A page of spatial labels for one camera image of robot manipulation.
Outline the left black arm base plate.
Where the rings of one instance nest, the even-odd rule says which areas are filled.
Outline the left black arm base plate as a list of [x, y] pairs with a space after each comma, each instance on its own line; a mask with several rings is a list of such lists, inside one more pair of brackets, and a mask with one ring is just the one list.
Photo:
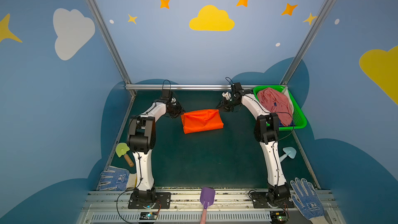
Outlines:
[[155, 195], [149, 194], [145, 197], [139, 197], [133, 193], [130, 196], [128, 209], [169, 209], [171, 204], [170, 192], [157, 192]]

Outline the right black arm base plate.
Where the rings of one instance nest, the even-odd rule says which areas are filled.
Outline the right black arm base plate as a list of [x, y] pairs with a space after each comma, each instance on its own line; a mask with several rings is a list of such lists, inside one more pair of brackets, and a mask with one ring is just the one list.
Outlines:
[[248, 197], [252, 201], [254, 208], [293, 208], [294, 204], [291, 197], [278, 197], [265, 191], [250, 190]]

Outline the orange t shirt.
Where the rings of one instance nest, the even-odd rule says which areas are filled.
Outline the orange t shirt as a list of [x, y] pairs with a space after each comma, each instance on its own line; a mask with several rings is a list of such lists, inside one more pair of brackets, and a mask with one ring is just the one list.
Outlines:
[[218, 110], [199, 110], [184, 113], [181, 116], [183, 131], [185, 134], [223, 129]]

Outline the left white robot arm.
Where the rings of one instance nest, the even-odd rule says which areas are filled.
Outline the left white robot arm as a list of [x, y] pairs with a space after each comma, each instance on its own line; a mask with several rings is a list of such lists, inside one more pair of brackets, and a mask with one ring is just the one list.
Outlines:
[[137, 164], [136, 190], [151, 191], [154, 187], [151, 155], [156, 142], [156, 122], [164, 115], [177, 118], [183, 113], [180, 102], [172, 97], [154, 101], [149, 109], [131, 118], [126, 143]]

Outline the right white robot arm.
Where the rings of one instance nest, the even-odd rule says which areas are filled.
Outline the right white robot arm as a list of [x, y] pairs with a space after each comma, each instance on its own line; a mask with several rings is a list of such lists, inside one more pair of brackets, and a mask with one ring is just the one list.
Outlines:
[[256, 119], [254, 136], [259, 142], [267, 169], [267, 182], [272, 200], [289, 198], [290, 191], [283, 173], [282, 165], [278, 154], [279, 117], [271, 113], [256, 99], [255, 95], [247, 90], [222, 94], [223, 99], [217, 109], [225, 112], [233, 111], [239, 105], [245, 106]]

